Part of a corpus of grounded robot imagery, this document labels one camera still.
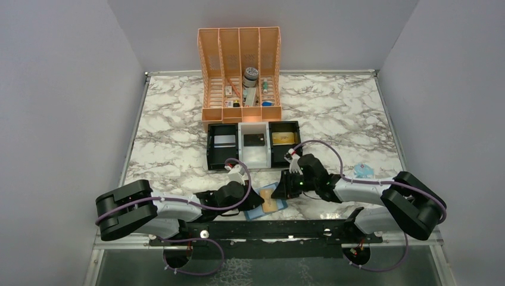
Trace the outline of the black credit card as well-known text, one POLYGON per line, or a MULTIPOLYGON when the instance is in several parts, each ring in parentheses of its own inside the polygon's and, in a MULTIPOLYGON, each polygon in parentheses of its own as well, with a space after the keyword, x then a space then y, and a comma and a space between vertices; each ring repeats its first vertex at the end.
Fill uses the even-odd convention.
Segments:
POLYGON ((264 134, 245 134, 243 135, 243 143, 245 147, 260 147, 265 146, 264 134))

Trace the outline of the black right card bin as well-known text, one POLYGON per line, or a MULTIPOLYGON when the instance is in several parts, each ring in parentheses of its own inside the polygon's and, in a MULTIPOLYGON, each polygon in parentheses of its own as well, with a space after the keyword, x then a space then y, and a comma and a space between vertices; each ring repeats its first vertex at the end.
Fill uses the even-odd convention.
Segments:
POLYGON ((284 155, 290 148, 296 147, 298 144, 293 145, 277 145, 274 146, 272 142, 273 132, 294 132, 298 139, 298 144, 301 143, 300 125, 298 121, 282 121, 282 122, 269 122, 269 147, 271 168, 288 167, 289 163, 284 159, 284 155))

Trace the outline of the clear blue plastic package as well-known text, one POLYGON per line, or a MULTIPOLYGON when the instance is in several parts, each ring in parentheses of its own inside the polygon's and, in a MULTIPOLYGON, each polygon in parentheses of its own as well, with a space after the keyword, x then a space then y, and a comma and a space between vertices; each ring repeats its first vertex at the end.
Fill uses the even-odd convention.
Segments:
POLYGON ((355 179, 375 179, 375 171, 367 164, 360 163, 353 168, 353 178, 355 179))

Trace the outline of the gold credit card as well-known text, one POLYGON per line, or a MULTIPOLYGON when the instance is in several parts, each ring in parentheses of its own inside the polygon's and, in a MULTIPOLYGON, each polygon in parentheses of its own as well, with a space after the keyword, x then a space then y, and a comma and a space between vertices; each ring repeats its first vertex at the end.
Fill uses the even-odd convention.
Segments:
POLYGON ((298 139, 294 132, 273 132, 272 142, 274 146, 293 145, 298 144, 298 139))

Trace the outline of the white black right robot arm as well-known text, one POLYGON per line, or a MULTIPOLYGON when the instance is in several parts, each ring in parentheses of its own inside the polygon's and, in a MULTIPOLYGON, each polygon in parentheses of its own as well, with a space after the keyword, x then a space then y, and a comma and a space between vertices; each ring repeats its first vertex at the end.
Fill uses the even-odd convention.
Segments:
POLYGON ((281 176, 272 198, 290 199, 314 191, 331 203, 361 202, 374 208, 355 209, 346 219, 344 236, 357 243, 368 234, 403 231, 417 240, 427 240, 447 215, 447 205, 409 172, 374 181, 329 173, 312 154, 299 156, 289 150, 284 159, 289 168, 281 176))

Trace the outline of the orange plastic file organizer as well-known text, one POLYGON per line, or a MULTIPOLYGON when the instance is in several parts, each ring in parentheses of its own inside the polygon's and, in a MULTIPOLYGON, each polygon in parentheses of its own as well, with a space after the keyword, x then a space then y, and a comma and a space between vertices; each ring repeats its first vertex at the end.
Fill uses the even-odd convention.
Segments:
POLYGON ((280 102, 279 27, 203 28, 198 31, 198 52, 204 84, 201 121, 210 124, 278 122, 280 102), (242 85, 244 70, 259 71, 253 88, 242 85), (269 83, 267 94, 262 82, 269 83), (274 106, 262 107, 262 102, 274 106))

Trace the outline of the silver credit card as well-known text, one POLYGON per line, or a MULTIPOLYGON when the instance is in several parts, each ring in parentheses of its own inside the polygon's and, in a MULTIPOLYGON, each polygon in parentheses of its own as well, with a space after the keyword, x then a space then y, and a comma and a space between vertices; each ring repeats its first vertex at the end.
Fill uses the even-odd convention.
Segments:
POLYGON ((214 148, 229 148, 236 146, 235 135, 216 135, 214 137, 214 148))

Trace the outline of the green white small tube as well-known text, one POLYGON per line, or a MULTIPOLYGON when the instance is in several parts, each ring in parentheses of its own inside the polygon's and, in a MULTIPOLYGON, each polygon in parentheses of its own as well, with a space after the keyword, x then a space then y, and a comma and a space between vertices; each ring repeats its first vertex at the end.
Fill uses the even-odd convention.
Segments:
POLYGON ((264 78, 263 82, 262 82, 262 93, 267 94, 268 91, 269 91, 269 83, 268 83, 268 80, 266 78, 264 78))

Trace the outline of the black metal base rail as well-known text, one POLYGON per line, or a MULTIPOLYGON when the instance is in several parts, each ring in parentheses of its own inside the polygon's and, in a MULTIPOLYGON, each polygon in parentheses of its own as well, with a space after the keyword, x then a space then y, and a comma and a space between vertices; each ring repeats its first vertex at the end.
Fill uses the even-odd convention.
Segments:
POLYGON ((183 261, 225 259, 287 259, 322 257, 343 259, 358 252, 360 264, 371 257, 372 247, 428 245, 442 241, 439 232, 428 240, 405 237, 399 231, 353 234, 350 224, 337 220, 255 220, 188 223, 182 236, 166 240, 147 234, 130 234, 114 241, 98 237, 98 249, 162 250, 169 259, 183 261))

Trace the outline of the white middle card bin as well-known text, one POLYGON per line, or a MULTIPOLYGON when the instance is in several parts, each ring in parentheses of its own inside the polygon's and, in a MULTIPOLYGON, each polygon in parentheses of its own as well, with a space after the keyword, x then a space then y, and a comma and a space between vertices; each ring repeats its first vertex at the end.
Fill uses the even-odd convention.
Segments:
POLYGON ((269 147, 269 124, 267 122, 238 123, 238 154, 249 170, 271 168, 270 147, 269 147), (245 147, 243 135, 264 134, 265 146, 245 147))

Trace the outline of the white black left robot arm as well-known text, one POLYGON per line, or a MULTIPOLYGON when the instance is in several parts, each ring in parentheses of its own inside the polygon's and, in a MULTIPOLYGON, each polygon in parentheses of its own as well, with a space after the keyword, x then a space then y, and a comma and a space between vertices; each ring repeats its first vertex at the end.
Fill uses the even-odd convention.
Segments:
POLYGON ((228 211, 245 212, 263 203, 248 182, 231 181, 217 190, 185 197, 154 191, 148 180, 141 179, 97 197, 95 224, 103 241, 139 233, 178 245, 186 240, 186 223, 212 222, 228 211))

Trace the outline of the grey round jar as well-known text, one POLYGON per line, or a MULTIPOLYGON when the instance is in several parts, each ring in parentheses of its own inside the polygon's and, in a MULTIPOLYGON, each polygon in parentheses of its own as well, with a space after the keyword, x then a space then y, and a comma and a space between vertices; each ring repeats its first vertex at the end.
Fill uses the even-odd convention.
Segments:
POLYGON ((247 67, 244 70, 242 85, 246 88, 255 87, 258 81, 259 71, 255 67, 247 67))

